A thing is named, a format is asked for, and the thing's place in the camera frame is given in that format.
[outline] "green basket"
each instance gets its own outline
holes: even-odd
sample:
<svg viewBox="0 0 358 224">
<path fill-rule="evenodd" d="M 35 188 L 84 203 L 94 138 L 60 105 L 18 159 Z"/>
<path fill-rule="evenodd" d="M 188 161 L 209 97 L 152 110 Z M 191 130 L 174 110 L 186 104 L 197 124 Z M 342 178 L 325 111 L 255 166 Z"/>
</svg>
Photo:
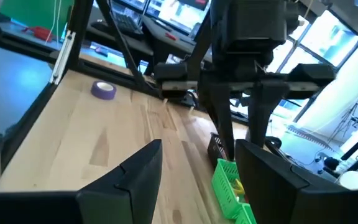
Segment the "green basket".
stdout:
<svg viewBox="0 0 358 224">
<path fill-rule="evenodd" d="M 230 184 L 236 179 L 240 179 L 236 163 L 218 159 L 218 164 L 212 177 L 212 188 L 218 198 L 223 216 L 228 219 L 236 219 L 243 204 L 236 200 L 236 195 Z"/>
<path fill-rule="evenodd" d="M 248 203 L 242 204 L 242 208 L 240 209 L 240 213 L 235 224 L 256 224 L 251 206 Z"/>
</svg>

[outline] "keyboard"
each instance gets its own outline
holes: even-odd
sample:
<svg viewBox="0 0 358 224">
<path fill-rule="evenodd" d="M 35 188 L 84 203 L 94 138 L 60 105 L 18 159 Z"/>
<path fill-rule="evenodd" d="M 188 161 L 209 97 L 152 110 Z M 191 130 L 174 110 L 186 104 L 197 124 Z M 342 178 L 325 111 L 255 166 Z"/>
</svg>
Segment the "keyboard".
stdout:
<svg viewBox="0 0 358 224">
<path fill-rule="evenodd" d="M 132 20 L 131 17 L 114 13 L 114 20 L 118 26 L 118 29 L 122 34 L 132 37 L 137 40 L 143 40 L 144 34 L 137 24 Z M 93 22 L 91 26 L 101 32 L 110 34 L 111 30 L 106 22 Z"/>
</svg>

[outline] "desk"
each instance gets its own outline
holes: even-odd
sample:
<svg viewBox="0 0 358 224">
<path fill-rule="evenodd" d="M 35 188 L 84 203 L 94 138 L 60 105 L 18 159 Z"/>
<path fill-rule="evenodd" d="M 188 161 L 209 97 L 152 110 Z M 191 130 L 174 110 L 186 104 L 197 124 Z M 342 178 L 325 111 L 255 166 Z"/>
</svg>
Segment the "desk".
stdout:
<svg viewBox="0 0 358 224">
<path fill-rule="evenodd" d="M 100 30 L 97 30 L 94 27 L 88 26 L 86 28 L 85 35 L 86 35 L 85 36 L 86 40 L 96 42 L 98 44 L 110 47 L 118 51 L 122 51 L 118 47 L 116 43 L 116 39 L 113 36 L 105 32 L 101 32 Z M 126 35 L 123 36 L 127 40 L 128 48 L 131 51 L 132 58 L 134 59 L 136 66 L 139 66 L 141 60 L 145 60 L 147 62 L 152 61 L 152 57 L 154 53 L 151 47 L 146 43 L 146 41 L 139 41 L 133 39 L 132 37 L 128 37 Z"/>
<path fill-rule="evenodd" d="M 3 173 L 0 192 L 78 190 L 159 138 L 163 170 L 153 223 L 230 223 L 211 187 L 206 146 L 215 128 L 208 115 L 121 86 L 114 100 L 99 100 L 90 94 L 93 82 L 68 71 Z M 243 138 L 247 127 L 233 125 Z"/>
<path fill-rule="evenodd" d="M 189 44 L 181 39 L 189 39 L 189 37 L 172 30 L 170 33 L 173 34 L 177 40 L 172 40 L 165 36 L 168 31 L 157 25 L 151 18 L 142 16 L 143 32 L 149 37 L 149 43 L 154 50 L 154 65 L 159 62 L 166 62 L 170 54 L 174 56 L 185 58 L 186 55 L 192 53 L 194 45 Z M 205 54 L 204 60 L 208 63 L 212 63 L 211 50 L 208 50 Z M 152 70 L 151 66 L 147 67 L 146 75 L 150 75 Z"/>
</svg>

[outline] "red object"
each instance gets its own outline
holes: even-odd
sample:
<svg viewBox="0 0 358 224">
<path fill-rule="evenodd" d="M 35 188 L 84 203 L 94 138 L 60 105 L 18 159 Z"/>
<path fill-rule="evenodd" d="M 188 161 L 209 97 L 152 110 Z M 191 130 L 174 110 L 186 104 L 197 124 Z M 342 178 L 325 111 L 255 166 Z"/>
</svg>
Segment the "red object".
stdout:
<svg viewBox="0 0 358 224">
<path fill-rule="evenodd" d="M 22 32 L 27 32 L 28 30 L 31 30 L 34 33 L 34 37 L 36 37 L 38 39 L 46 40 L 47 42 L 52 41 L 52 37 L 53 37 L 52 34 L 50 34 L 50 36 L 48 38 L 48 35 L 50 33 L 50 29 L 46 29 L 46 28 L 43 28 L 43 27 L 27 27 L 24 30 L 22 30 Z"/>
<path fill-rule="evenodd" d="M 174 41 L 177 40 L 177 37 L 175 37 L 175 36 L 172 35 L 171 33 L 166 32 L 166 33 L 165 33 L 165 36 L 168 37 L 168 38 L 171 39 L 171 40 L 174 40 Z"/>
</svg>

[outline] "tape roll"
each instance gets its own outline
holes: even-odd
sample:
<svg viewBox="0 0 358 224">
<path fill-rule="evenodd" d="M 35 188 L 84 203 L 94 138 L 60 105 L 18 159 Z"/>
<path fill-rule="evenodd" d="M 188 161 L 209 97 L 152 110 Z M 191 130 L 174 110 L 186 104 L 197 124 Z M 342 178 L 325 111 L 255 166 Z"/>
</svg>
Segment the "tape roll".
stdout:
<svg viewBox="0 0 358 224">
<path fill-rule="evenodd" d="M 95 81 L 91 89 L 92 95 L 102 100 L 114 99 L 116 92 L 117 88 L 114 85 L 103 81 Z"/>
</svg>

